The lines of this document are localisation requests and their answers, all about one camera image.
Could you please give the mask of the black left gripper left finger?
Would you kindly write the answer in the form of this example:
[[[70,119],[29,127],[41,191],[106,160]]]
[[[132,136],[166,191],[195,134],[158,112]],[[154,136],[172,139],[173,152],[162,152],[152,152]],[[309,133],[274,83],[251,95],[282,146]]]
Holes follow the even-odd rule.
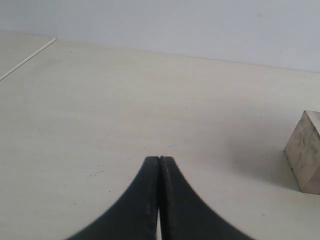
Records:
[[[105,213],[69,239],[155,240],[159,167],[159,157],[146,157],[120,198]]]

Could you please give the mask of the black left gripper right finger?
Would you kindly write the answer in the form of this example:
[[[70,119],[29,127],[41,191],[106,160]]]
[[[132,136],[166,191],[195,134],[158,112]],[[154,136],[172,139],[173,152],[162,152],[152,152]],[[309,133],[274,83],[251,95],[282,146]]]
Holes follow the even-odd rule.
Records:
[[[159,159],[159,214],[164,240],[250,240],[215,213],[189,185],[173,157]]]

